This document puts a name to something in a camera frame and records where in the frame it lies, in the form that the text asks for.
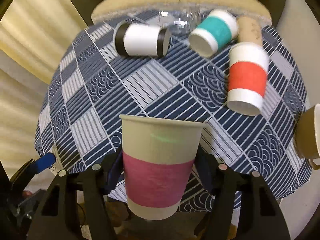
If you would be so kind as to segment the pink banded paper cup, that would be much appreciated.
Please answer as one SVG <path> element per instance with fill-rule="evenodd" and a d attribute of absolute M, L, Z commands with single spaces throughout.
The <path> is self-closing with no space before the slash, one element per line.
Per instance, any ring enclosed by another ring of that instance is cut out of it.
<path fill-rule="evenodd" d="M 120 115 L 129 209 L 147 220 L 174 215 L 185 191 L 204 124 Z"/>

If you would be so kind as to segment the black banded paper cup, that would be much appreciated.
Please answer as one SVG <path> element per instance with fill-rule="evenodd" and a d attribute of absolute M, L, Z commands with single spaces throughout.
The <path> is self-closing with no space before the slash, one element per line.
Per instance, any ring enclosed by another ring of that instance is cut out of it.
<path fill-rule="evenodd" d="M 119 23 L 114 31 L 116 52 L 121 56 L 164 57 L 171 33 L 167 28 L 142 23 Z"/>

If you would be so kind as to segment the red banded paper cup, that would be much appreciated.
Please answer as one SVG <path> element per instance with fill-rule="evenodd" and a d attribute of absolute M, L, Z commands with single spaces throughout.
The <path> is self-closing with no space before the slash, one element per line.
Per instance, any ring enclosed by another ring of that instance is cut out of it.
<path fill-rule="evenodd" d="M 263 47 L 240 42 L 229 51 L 227 107 L 236 113 L 255 116 L 263 109 L 269 57 Z"/>

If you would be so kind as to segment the brown kraft paper cup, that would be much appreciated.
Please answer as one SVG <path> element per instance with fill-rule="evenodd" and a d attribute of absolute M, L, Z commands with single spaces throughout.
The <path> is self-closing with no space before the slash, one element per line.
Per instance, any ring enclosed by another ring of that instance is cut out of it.
<path fill-rule="evenodd" d="M 239 26 L 238 42 L 252 42 L 263 46 L 261 27 L 258 21 L 248 16 L 237 18 Z"/>

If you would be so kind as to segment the teal banded paper cup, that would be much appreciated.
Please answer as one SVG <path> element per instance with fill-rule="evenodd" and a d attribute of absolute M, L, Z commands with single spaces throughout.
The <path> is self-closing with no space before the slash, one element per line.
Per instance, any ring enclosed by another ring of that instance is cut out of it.
<path fill-rule="evenodd" d="M 222 9 L 212 10 L 190 33 L 191 49 L 203 57 L 211 57 L 237 38 L 239 26 L 236 18 Z"/>

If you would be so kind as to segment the clear plastic cup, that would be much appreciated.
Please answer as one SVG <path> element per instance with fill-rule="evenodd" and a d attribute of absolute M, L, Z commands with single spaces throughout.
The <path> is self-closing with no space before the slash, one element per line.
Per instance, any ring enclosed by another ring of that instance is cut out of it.
<path fill-rule="evenodd" d="M 160 10 L 159 23 L 167 28 L 173 35 L 187 35 L 201 22 L 199 8 L 186 8 L 182 10 Z"/>

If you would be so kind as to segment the brown ceramic mug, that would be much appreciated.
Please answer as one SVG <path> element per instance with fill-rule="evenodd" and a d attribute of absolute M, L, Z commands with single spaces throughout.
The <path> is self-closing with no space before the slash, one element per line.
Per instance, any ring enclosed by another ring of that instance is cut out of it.
<path fill-rule="evenodd" d="M 297 124 L 295 132 L 297 155 L 305 158 L 314 170 L 319 170 L 319 103 L 305 111 Z"/>

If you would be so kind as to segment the blue patterned tablecloth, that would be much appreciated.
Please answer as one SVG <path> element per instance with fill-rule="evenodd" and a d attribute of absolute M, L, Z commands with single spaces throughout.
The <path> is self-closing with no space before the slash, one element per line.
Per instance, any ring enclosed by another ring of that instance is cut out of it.
<path fill-rule="evenodd" d="M 39 155 L 57 150 L 57 164 L 82 172 L 114 152 L 120 115 L 204 122 L 201 146 L 236 172 L 260 172 L 274 196 L 305 185 L 311 166 L 296 154 L 294 132 L 310 107 L 298 66 L 276 29 L 262 29 L 270 64 L 263 110 L 245 116 L 226 106 L 229 48 L 207 59 L 186 36 L 172 36 L 167 55 L 119 56 L 113 33 L 120 22 L 158 24 L 147 10 L 100 22 L 68 47 L 44 96 L 35 134 Z"/>

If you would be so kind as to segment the cream curtain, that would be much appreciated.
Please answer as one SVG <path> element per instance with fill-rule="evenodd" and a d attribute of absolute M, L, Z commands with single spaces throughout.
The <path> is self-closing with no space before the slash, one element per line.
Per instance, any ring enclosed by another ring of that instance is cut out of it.
<path fill-rule="evenodd" d="M 85 23 L 71 0 L 2 0 L 1 7 L 1 162 L 12 175 L 37 156 L 48 83 Z"/>

